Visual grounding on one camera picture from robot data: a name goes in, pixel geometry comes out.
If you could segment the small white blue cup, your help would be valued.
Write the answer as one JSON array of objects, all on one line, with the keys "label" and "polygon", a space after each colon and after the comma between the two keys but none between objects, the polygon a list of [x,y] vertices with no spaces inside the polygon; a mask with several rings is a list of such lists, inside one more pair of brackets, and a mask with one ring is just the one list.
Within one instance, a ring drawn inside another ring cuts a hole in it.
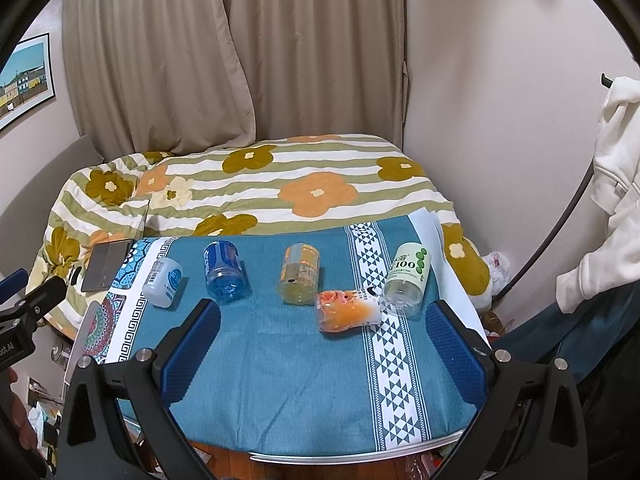
[{"label": "small white blue cup", "polygon": [[142,295],[154,307],[168,309],[177,295],[182,267],[171,258],[159,258],[142,286]]}]

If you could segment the blue plastic cup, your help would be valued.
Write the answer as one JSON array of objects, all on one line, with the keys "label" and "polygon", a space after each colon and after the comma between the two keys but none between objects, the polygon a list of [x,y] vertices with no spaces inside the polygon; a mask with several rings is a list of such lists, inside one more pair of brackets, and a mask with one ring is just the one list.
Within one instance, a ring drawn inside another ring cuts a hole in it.
[{"label": "blue plastic cup", "polygon": [[205,286],[218,304],[242,299],[250,286],[239,257],[238,248],[228,240],[214,240],[203,252]]}]

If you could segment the orange fruit label cup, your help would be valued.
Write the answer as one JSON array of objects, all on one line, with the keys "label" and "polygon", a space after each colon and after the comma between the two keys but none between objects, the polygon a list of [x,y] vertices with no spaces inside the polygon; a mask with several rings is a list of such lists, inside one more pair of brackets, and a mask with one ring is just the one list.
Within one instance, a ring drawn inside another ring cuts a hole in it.
[{"label": "orange fruit label cup", "polygon": [[378,325],[382,321],[378,297],[365,289],[320,292],[316,299],[316,312],[319,330],[326,334]]}]

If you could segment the orange grey label cup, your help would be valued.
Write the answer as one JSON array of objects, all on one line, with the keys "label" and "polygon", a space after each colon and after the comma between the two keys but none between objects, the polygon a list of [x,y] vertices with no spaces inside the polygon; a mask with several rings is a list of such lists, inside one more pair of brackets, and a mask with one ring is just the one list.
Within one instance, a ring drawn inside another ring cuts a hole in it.
[{"label": "orange grey label cup", "polygon": [[278,293],[286,304],[310,306],[318,294],[320,252],[314,246],[297,243],[286,248]]}]

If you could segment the white plastic bag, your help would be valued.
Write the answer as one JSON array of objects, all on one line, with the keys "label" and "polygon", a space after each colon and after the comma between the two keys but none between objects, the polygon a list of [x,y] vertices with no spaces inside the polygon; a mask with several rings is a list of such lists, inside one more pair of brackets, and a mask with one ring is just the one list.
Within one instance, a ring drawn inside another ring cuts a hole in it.
[{"label": "white plastic bag", "polygon": [[511,281],[510,261],[501,252],[490,252],[483,260],[489,269],[491,296],[497,296]]}]

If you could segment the dark blue trousers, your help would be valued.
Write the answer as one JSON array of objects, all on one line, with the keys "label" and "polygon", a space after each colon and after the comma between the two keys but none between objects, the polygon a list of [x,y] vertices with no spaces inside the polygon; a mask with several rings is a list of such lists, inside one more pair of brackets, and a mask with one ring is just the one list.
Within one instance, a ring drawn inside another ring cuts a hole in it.
[{"label": "dark blue trousers", "polygon": [[581,382],[638,323],[639,284],[634,282],[601,292],[573,313],[552,304],[498,338],[494,347],[525,362],[561,358],[576,382]]}]

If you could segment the teal patterned cloth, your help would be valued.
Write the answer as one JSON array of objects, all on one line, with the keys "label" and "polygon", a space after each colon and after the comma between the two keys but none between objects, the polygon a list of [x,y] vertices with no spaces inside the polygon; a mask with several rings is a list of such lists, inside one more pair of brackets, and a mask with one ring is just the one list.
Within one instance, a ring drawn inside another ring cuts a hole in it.
[{"label": "teal patterned cloth", "polygon": [[471,328],[474,307],[442,253],[444,231],[424,209],[303,234],[238,236],[248,295],[221,309],[220,330],[171,411],[188,438],[229,450],[310,457],[388,452],[456,436],[471,421],[423,316],[384,314],[378,326],[320,333],[311,307],[277,291],[288,246],[320,254],[322,289],[380,292],[402,244],[431,262],[424,299],[446,300]]}]

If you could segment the white hoodie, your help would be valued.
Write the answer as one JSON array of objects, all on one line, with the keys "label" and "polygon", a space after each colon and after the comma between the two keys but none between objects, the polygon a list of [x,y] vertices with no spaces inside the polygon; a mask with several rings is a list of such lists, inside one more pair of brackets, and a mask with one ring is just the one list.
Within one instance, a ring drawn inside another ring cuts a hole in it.
[{"label": "white hoodie", "polygon": [[599,119],[590,198],[608,215],[604,243],[556,278],[560,310],[639,279],[639,83],[618,77]]}]

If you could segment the floral striped duvet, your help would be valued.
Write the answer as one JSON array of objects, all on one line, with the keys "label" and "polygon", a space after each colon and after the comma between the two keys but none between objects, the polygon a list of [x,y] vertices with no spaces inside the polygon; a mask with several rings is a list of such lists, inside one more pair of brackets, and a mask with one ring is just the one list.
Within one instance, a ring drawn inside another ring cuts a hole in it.
[{"label": "floral striped duvet", "polygon": [[81,284],[97,244],[310,232],[420,208],[442,225],[446,258],[472,304],[488,307],[490,271],[454,205],[418,162],[361,133],[293,136],[183,156],[143,152],[84,165],[58,188],[28,284],[64,278],[70,288],[48,321],[73,337],[91,301]]}]

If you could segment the beige curtain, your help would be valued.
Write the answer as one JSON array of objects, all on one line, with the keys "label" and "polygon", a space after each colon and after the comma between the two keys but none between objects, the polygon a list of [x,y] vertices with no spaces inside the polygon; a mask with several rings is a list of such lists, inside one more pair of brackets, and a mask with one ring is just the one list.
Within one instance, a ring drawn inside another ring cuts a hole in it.
[{"label": "beige curtain", "polygon": [[405,0],[63,0],[75,119],[108,159],[358,132],[401,144]]}]

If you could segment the framed wall picture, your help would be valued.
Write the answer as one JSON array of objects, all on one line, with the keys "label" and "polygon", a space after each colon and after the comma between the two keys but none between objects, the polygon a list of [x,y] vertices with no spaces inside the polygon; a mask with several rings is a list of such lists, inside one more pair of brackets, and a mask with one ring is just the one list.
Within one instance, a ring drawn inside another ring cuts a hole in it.
[{"label": "framed wall picture", "polygon": [[1,130],[55,97],[51,68],[47,32],[17,44],[1,72]]}]

